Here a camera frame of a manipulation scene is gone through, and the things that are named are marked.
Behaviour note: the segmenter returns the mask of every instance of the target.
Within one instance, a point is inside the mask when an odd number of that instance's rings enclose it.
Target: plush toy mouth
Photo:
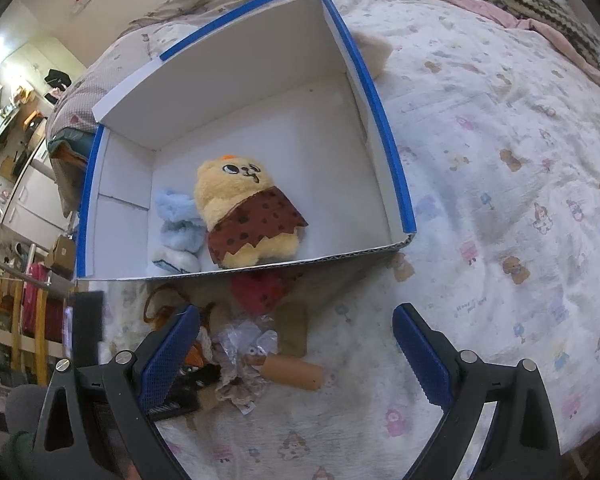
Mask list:
[[[255,173],[249,173],[249,172],[247,171],[246,173],[243,173],[243,175],[244,175],[244,176],[250,176],[250,177],[251,177],[251,178],[254,180],[254,182],[255,182],[256,184],[259,184],[259,183],[260,183],[260,179],[258,178],[258,176],[257,176]]]

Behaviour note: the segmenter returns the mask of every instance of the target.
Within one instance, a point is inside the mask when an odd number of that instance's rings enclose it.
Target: cardboard box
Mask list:
[[[259,160],[309,224],[295,259],[249,270],[395,251],[416,231],[376,87],[331,0],[237,7],[128,76],[93,113],[80,279],[163,278],[151,261],[155,194],[192,194],[199,165],[226,153]],[[198,256],[197,274],[235,272],[206,246]]]
[[[60,235],[50,253],[45,257],[45,267],[71,279],[75,269],[75,242]]]

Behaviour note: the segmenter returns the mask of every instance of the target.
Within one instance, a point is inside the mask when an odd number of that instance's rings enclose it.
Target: light blue plush toy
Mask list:
[[[158,216],[164,220],[160,229],[163,248],[152,261],[170,272],[198,272],[200,263],[194,253],[205,241],[206,224],[200,218],[196,201],[185,193],[165,189],[155,197]]]

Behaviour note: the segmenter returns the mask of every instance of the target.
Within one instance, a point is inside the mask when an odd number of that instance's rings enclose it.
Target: bed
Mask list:
[[[168,0],[133,22],[65,93],[48,139],[93,131],[104,92],[243,1]],[[562,452],[573,449],[600,428],[600,72],[547,28],[484,2],[334,2],[349,27],[394,46],[376,86],[418,234],[389,259],[307,270],[304,294],[319,291],[307,359],[328,370],[320,391],[270,386],[249,415],[223,406],[160,432],[196,478],[401,478],[442,414],[392,338],[391,312],[409,301],[457,348],[533,359]],[[56,173],[70,206],[74,177]],[[203,302],[221,280],[186,287]],[[96,286],[108,291],[106,360],[146,335],[149,287]],[[487,428],[485,417],[457,478]]]

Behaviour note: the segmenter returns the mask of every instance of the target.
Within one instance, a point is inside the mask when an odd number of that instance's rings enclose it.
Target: brown cylinder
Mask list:
[[[315,391],[324,383],[324,369],[296,357],[267,355],[260,375],[269,381],[303,390]]]

